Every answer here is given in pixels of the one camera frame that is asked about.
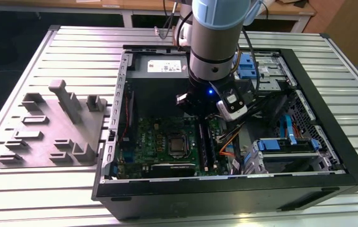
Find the motherboard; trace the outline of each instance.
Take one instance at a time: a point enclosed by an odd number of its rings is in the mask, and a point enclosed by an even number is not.
[[[219,120],[212,119],[208,124],[215,139],[220,134]],[[205,169],[199,165],[199,133],[193,117],[139,118],[135,134],[136,142],[119,149],[120,179],[224,174],[225,157],[217,158],[215,168]]]

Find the slotted aluminum surface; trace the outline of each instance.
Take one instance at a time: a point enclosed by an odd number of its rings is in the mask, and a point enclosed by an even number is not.
[[[303,64],[335,118],[358,152],[358,72],[331,40],[316,34],[249,32],[253,47],[291,48]],[[48,82],[64,79],[78,96],[99,94],[113,102],[115,79],[123,44],[169,45],[153,29],[69,27],[48,31],[0,112],[0,141],[25,110],[25,92],[46,98]],[[240,36],[240,46],[245,40]],[[0,169],[0,226],[93,226],[109,224],[160,226],[358,226],[358,193],[337,196],[303,211],[237,214],[179,219],[117,221],[90,200],[94,167]]]

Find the black floor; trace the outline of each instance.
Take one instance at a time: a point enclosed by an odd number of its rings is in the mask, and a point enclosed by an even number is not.
[[[164,17],[133,18],[133,26],[161,27]],[[119,15],[0,12],[0,109],[49,25],[123,26]]]

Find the white label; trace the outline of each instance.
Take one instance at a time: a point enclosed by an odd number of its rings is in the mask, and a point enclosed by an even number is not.
[[[235,159],[232,160],[231,165],[239,170],[240,165]]]
[[[268,72],[268,69],[265,67],[260,67],[259,72]]]
[[[104,7],[104,8],[120,8],[120,6],[117,6],[117,5],[101,5],[101,7]]]
[[[229,96],[227,97],[227,101],[228,101],[229,103],[233,103],[233,102],[236,101],[236,96],[235,96],[235,95],[229,95]]]
[[[180,60],[149,60],[148,72],[181,72]]]

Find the table leg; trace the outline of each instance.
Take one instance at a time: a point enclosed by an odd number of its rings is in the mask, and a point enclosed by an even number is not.
[[[293,27],[291,29],[292,33],[301,33],[307,22],[309,21],[311,16],[299,16],[299,20],[295,22]]]
[[[124,27],[132,27],[132,10],[121,10]]]

